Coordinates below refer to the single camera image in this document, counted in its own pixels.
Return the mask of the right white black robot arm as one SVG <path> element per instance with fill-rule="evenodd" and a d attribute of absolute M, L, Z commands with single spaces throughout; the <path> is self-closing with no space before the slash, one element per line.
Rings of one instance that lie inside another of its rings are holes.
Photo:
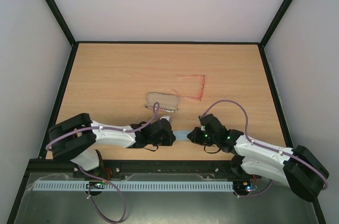
<path fill-rule="evenodd" d="M 299 198 L 314 202 L 326 188 L 328 170 L 306 147 L 279 147 L 256 140 L 244 132 L 227 129 L 213 115 L 200 117 L 188 139 L 202 146 L 217 146 L 233 154 L 231 172 L 237 177 L 258 175 L 289 187 Z"/>

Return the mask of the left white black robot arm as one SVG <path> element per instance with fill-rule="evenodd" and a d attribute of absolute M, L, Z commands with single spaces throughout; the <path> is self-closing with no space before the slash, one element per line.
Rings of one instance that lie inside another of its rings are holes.
<path fill-rule="evenodd" d="M 52 126 L 49 139 L 46 151 L 52 152 L 54 160 L 68 160 L 84 171 L 92 172 L 103 169 L 101 153 L 95 146 L 131 149 L 148 145 L 172 146 L 176 137 L 166 117 L 120 127 L 96 122 L 88 113 L 81 113 Z"/>

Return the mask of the striped sunglasses case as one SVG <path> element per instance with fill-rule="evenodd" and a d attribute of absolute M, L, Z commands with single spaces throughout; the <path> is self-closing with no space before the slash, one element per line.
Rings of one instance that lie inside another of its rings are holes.
<path fill-rule="evenodd" d="M 159 103 L 159 112 L 174 113 L 178 111 L 177 106 L 179 105 L 180 99 L 177 95 L 150 92 L 146 97 L 145 108 L 152 110 L 156 102 Z"/>

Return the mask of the blue cleaning cloth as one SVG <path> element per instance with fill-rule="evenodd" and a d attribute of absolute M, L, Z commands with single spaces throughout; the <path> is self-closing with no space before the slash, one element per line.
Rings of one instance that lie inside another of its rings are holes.
<path fill-rule="evenodd" d="M 177 130 L 173 131 L 173 135 L 175 136 L 176 140 L 188 140 L 188 134 L 190 130 Z"/>

